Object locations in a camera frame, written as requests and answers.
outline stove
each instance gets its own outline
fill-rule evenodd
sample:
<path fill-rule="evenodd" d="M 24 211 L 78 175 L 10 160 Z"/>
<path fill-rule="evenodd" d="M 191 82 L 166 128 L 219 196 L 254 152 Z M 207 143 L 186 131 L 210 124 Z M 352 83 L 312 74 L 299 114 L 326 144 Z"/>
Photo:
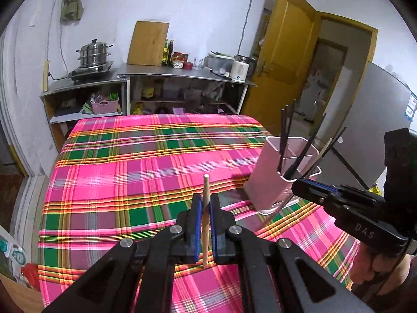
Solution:
<path fill-rule="evenodd" d="M 113 62 L 114 61 L 108 61 L 104 64 L 99 64 L 93 67 L 78 67 L 71 73 L 69 73 L 68 77 L 70 77 L 74 81 L 92 79 L 100 76 L 101 74 L 107 73 L 110 70 L 110 67 L 113 64 Z"/>

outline yellow door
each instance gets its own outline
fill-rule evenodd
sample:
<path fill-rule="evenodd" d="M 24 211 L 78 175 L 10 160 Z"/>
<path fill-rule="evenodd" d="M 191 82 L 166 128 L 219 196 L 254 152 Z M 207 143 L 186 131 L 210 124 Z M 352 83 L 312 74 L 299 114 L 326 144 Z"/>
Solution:
<path fill-rule="evenodd" d="M 306 0 L 275 0 L 243 113 L 273 135 L 281 132 L 281 109 L 302 92 L 320 30 L 320 16 Z"/>

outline white shelf board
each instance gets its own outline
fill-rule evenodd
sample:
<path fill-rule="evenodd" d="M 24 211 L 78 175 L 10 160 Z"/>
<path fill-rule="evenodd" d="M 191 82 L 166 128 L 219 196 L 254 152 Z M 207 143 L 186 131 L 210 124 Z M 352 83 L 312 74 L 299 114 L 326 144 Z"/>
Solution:
<path fill-rule="evenodd" d="M 50 123 L 62 123 L 67 121 L 74 121 L 74 120 L 81 120 L 81 119 L 87 119 L 87 118 L 103 118 L 106 116 L 117 116 L 122 115 L 120 112 L 114 112 L 114 113 L 105 113 L 105 114 L 84 114 L 84 113 L 72 113 L 72 114 L 66 114 L 61 116 L 53 116 L 49 122 Z"/>

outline bolt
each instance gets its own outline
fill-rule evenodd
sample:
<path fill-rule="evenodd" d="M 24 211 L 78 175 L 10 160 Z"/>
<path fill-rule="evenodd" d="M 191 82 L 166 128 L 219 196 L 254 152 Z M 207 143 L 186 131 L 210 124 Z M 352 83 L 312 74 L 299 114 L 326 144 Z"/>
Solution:
<path fill-rule="evenodd" d="M 125 238 L 122 241 L 120 241 L 120 246 L 124 248 L 128 248 L 131 245 L 133 245 L 133 240 L 131 238 Z"/>
<path fill-rule="evenodd" d="M 278 240 L 278 245 L 280 245 L 280 247 L 282 248 L 290 248 L 292 245 L 292 242 L 290 239 L 282 238 Z"/>
<path fill-rule="evenodd" d="M 182 232 L 182 227 L 180 225 L 173 225 L 169 228 L 169 231 L 173 234 L 178 234 Z"/>
<path fill-rule="evenodd" d="M 233 225 L 229 227 L 229 231 L 233 234 L 240 234 L 242 232 L 242 227 L 238 225 Z"/>

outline pink utensil holder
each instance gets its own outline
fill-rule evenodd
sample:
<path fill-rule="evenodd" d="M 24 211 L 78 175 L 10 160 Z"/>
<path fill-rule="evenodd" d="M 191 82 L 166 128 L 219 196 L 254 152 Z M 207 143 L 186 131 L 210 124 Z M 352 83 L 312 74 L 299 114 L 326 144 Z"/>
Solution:
<path fill-rule="evenodd" d="M 91 102 L 91 107 L 94 114 L 115 113 L 117 112 L 118 104 L 119 99 L 114 101 L 103 100 L 99 103 Z"/>
<path fill-rule="evenodd" d="M 249 180 L 243 185 L 255 209 L 263 215 L 275 212 L 280 204 L 292 194 L 291 186 L 297 178 L 287 180 L 283 177 L 283 174 L 294 163 L 307 143 L 307 140 L 304 138 L 288 138 L 283 158 L 283 167 L 280 173 L 277 171 L 281 157 L 279 154 L 280 140 L 281 138 L 278 136 L 266 137 L 266 142 L 262 147 L 255 168 Z M 302 173 L 310 159 L 315 158 L 317 155 L 318 150 L 314 146 L 310 146 L 297 171 Z M 310 178 L 315 179 L 315 176 L 321 172 L 322 170 L 319 167 L 315 167 Z M 287 206 L 297 202 L 298 199 L 295 202 L 289 202 Z"/>

